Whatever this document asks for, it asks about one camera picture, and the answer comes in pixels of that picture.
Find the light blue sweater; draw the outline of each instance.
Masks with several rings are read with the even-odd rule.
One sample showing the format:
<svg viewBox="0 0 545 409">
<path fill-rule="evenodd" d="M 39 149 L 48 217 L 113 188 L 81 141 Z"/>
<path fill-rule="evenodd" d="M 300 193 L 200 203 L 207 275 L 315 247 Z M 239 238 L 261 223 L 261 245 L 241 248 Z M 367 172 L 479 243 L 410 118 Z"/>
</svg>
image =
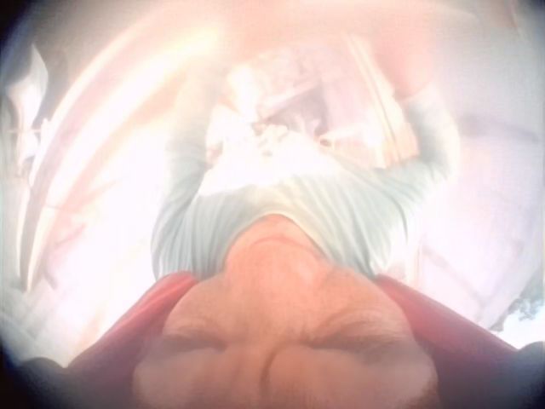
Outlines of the light blue sweater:
<svg viewBox="0 0 545 409">
<path fill-rule="evenodd" d="M 435 90 L 427 86 L 400 102 L 420 153 L 392 168 L 363 169 L 291 138 L 289 148 L 278 147 L 266 161 L 227 158 L 210 170 L 205 136 L 226 75 L 212 61 L 195 66 L 176 102 L 169 184 L 152 236 L 156 277 L 219 273 L 234 240 L 272 214 L 295 222 L 331 261 L 362 274 L 400 262 L 418 239 L 425 205 L 457 170 L 456 126 Z M 304 165 L 302 155 L 313 157 L 313 165 Z M 257 177 L 271 169 L 277 170 L 272 180 Z M 220 179 L 226 186 L 214 190 Z"/>
</svg>

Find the nose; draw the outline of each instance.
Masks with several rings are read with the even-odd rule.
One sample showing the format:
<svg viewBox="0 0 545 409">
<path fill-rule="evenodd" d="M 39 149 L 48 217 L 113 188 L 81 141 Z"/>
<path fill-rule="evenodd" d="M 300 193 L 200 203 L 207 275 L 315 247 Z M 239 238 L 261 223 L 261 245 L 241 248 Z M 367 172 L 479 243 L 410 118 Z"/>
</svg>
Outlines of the nose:
<svg viewBox="0 0 545 409">
<path fill-rule="evenodd" d="M 273 362 L 289 347 L 277 339 L 232 345 L 224 351 L 217 363 L 220 370 L 214 373 L 224 374 L 223 379 L 217 379 L 217 384 L 229 385 L 229 394 L 233 399 L 243 396 L 246 404 L 257 404 L 268 389 Z"/>
</svg>

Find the person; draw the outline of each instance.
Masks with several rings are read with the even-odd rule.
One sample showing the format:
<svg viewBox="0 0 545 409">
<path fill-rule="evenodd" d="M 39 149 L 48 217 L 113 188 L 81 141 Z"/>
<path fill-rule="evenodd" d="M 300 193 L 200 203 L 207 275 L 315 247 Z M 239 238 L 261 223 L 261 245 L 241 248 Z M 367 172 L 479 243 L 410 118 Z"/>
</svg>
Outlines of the person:
<svg viewBox="0 0 545 409">
<path fill-rule="evenodd" d="M 379 34 L 377 64 L 420 151 L 385 170 L 297 138 L 209 170 L 204 138 L 230 56 L 192 62 L 152 236 L 158 282 L 66 369 L 96 407 L 492 407 L 484 380 L 513 349 L 380 276 L 455 179 L 459 137 L 416 31 Z"/>
</svg>

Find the red fabric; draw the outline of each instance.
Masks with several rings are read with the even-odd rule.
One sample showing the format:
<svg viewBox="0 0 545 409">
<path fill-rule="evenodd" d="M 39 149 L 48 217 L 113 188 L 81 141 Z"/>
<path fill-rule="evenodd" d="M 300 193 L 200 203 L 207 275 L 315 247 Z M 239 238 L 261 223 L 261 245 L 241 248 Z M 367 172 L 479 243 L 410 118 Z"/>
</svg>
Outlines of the red fabric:
<svg viewBox="0 0 545 409">
<path fill-rule="evenodd" d="M 93 395 L 130 395 L 135 366 L 146 343 L 158 335 L 172 308 L 196 284 L 190 274 L 159 280 L 68 371 Z M 439 303 L 388 277 L 376 284 L 403 310 L 416 338 L 433 357 L 445 407 L 469 407 L 501 364 L 516 350 Z"/>
</svg>

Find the eye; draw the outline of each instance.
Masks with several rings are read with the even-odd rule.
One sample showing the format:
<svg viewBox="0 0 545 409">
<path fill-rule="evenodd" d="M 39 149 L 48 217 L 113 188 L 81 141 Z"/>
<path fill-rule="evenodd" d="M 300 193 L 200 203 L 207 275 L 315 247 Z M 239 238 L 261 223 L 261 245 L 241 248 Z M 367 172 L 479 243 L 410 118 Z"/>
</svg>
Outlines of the eye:
<svg viewBox="0 0 545 409">
<path fill-rule="evenodd" d="M 227 342 L 207 331 L 189 330 L 163 336 L 155 348 L 166 354 L 187 353 L 197 349 L 222 350 Z"/>
</svg>

